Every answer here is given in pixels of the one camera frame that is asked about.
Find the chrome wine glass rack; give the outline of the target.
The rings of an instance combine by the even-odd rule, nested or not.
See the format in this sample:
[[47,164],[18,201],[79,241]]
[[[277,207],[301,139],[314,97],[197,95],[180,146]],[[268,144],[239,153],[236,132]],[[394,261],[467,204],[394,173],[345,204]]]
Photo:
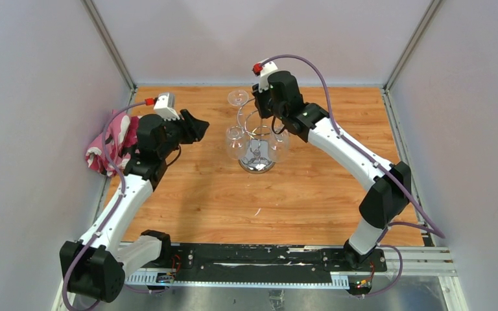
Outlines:
[[271,170],[276,164],[269,154],[272,131],[269,122],[260,117],[253,98],[238,109],[237,124],[247,139],[246,153],[238,160],[240,166],[251,174],[263,174]]

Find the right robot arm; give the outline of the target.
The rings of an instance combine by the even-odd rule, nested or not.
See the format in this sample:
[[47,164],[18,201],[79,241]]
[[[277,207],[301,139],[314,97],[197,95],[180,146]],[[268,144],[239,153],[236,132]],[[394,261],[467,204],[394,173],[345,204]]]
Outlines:
[[261,70],[252,87],[255,106],[263,119],[280,121],[279,133],[287,132],[325,152],[344,167],[363,187],[361,219],[344,244],[344,261],[352,270],[370,262],[387,225],[410,203],[411,169],[400,161],[373,154],[342,130],[332,114],[306,102],[294,75],[288,71]]

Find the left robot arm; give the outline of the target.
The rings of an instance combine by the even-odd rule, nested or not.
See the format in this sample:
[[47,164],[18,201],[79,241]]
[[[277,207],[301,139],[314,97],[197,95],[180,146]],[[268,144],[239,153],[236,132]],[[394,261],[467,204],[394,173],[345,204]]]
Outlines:
[[119,175],[121,181],[112,201],[77,241],[67,241],[60,249],[64,299],[73,293],[111,303],[126,278],[144,265],[179,265],[167,233],[146,230],[130,245],[122,248],[119,244],[137,211],[165,175],[168,156],[183,144],[201,141],[208,128],[208,121],[193,117],[186,109],[171,120],[157,114],[140,118],[136,147]]

